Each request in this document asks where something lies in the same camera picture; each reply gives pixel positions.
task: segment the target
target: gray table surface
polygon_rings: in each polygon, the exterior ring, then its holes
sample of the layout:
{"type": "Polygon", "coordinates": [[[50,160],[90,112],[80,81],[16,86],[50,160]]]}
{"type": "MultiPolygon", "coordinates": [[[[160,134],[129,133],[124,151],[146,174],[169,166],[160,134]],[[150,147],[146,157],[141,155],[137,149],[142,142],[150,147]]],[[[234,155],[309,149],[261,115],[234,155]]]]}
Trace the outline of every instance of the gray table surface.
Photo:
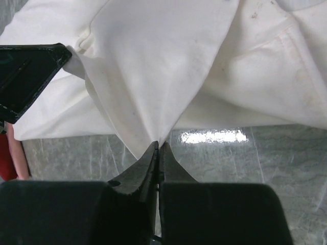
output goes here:
{"type": "MultiPolygon", "coordinates": [[[[0,1],[0,33],[26,1],[0,1]]],[[[270,185],[295,244],[327,244],[327,131],[299,125],[175,130],[168,142],[198,181],[270,185]]],[[[135,162],[115,135],[28,140],[24,148],[38,180],[107,181],[135,162]]]]}

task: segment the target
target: scratched metal surface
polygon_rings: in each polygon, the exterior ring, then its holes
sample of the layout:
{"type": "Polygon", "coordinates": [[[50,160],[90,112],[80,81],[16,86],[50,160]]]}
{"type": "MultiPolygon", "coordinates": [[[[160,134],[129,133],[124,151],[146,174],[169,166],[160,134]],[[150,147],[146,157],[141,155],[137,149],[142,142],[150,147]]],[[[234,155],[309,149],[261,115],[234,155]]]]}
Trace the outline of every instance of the scratched metal surface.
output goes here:
{"type": "MultiPolygon", "coordinates": [[[[0,1],[0,33],[26,1],[0,1]]],[[[295,8],[294,0],[278,2],[295,8]]],[[[301,7],[312,4],[299,2],[301,7]]],[[[179,130],[168,141],[198,181],[270,185],[281,199],[295,244],[327,244],[327,131],[298,125],[179,130]]],[[[32,174],[40,180],[109,180],[135,161],[114,135],[29,140],[24,146],[32,174]]]]}

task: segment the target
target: red cloth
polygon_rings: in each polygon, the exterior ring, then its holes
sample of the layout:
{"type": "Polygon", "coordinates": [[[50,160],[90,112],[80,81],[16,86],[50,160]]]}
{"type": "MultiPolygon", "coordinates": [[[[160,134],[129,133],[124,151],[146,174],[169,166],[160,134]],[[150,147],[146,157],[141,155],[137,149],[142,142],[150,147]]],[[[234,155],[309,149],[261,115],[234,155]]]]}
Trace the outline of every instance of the red cloth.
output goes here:
{"type": "Polygon", "coordinates": [[[5,134],[0,134],[0,176],[4,181],[17,178],[15,166],[9,151],[8,139],[5,134]]]}

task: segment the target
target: white garment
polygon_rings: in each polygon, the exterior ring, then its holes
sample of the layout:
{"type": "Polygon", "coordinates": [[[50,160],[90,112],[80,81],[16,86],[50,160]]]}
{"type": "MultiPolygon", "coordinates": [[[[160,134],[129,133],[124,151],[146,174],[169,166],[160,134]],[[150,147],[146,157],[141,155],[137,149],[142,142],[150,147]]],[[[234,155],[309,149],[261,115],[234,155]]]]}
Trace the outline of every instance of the white garment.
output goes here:
{"type": "Polygon", "coordinates": [[[0,44],[72,46],[103,117],[84,81],[61,70],[14,126],[17,139],[115,132],[139,157],[181,114],[177,128],[327,128],[327,2],[287,13],[244,0],[236,14],[238,1],[77,2],[30,0],[0,44]]]}

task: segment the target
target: crumpled white cloth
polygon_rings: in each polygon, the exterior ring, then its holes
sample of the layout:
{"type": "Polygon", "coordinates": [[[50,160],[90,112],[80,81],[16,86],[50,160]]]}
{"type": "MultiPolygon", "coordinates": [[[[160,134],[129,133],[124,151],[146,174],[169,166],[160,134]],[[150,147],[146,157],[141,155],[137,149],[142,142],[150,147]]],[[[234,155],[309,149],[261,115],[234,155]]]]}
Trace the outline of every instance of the crumpled white cloth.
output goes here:
{"type": "Polygon", "coordinates": [[[86,83],[60,71],[15,137],[116,133],[140,157],[176,122],[327,129],[326,10],[327,2],[288,13],[265,0],[30,0],[0,44],[71,46],[76,59],[65,69],[86,83]]]}

